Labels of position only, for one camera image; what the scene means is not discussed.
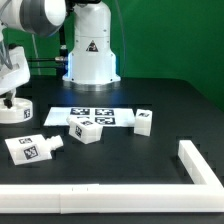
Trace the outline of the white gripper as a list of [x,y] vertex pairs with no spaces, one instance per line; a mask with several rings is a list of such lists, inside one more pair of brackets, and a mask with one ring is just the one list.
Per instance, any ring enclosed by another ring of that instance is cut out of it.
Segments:
[[30,71],[22,47],[16,47],[9,51],[9,56],[13,65],[9,69],[3,65],[0,69],[0,95],[6,93],[4,105],[10,109],[13,106],[13,99],[16,95],[15,88],[27,83],[30,79]]

